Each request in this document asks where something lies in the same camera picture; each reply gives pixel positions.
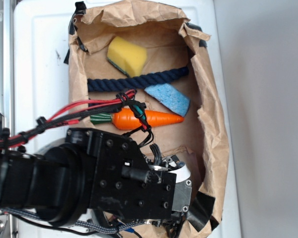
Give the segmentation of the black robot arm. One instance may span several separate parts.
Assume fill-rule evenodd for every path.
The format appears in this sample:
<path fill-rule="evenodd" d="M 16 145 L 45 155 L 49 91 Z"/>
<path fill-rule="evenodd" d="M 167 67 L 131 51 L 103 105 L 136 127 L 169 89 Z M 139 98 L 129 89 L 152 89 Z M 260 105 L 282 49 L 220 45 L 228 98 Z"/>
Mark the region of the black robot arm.
<path fill-rule="evenodd" d="M 190 172 L 177 156 L 148 160 L 124 135 L 72 128 L 37 154 L 0 143 L 0 209 L 35 209 L 54 227 L 74 224 L 88 209 L 121 219 L 179 221 L 189 210 Z"/>

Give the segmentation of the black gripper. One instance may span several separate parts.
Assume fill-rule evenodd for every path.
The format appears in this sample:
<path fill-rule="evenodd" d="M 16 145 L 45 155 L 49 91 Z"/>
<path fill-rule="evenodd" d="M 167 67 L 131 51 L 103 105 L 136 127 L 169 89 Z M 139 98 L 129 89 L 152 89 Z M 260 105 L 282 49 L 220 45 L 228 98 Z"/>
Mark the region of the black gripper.
<path fill-rule="evenodd" d="M 179 222 L 189 211 L 191 173 L 178 156 L 153 144 L 150 160 L 131 138 L 97 129 L 71 128 L 65 141 L 92 169 L 89 209 L 157 223 Z"/>

